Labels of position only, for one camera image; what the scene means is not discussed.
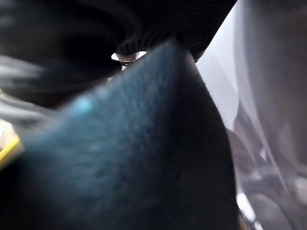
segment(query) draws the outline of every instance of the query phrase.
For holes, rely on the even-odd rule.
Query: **blurred object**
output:
[[[14,160],[21,150],[20,140],[12,125],[0,120],[0,171]]]
[[[23,139],[41,125],[52,121],[57,112],[24,102],[0,91],[0,117],[10,122]]]
[[[234,3],[0,0],[0,88],[56,109],[121,71],[114,53],[133,56],[177,37],[199,59]]]
[[[264,230],[307,229],[306,37],[307,1],[240,0],[197,63]]]
[[[238,230],[226,130],[175,39],[23,144],[0,173],[0,229]]]

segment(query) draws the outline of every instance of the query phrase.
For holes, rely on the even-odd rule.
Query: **white light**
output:
[[[138,58],[143,57],[146,53],[147,53],[146,51],[140,51]]]
[[[256,230],[263,230],[261,224],[259,222],[257,222],[257,221],[255,222],[254,226],[255,226]]]
[[[111,58],[115,61],[119,61],[119,58],[116,56],[116,53],[112,54]]]
[[[249,221],[254,221],[256,218],[255,212],[253,208],[251,207],[248,198],[244,193],[240,193],[236,195],[236,202],[241,210],[241,212],[244,214],[244,216]]]

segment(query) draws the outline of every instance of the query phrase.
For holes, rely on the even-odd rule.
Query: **yellow edge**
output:
[[[21,147],[19,137],[15,137],[1,152],[0,152],[0,169],[16,156],[17,149]]]

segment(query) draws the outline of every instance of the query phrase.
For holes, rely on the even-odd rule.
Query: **fuzzy fabric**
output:
[[[0,172],[1,230],[237,230],[224,126],[175,41],[24,145]]]

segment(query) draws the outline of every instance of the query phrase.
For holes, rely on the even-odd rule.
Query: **yellow object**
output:
[[[0,152],[0,171],[5,168],[15,157],[21,152],[22,145],[16,136],[1,152]]]

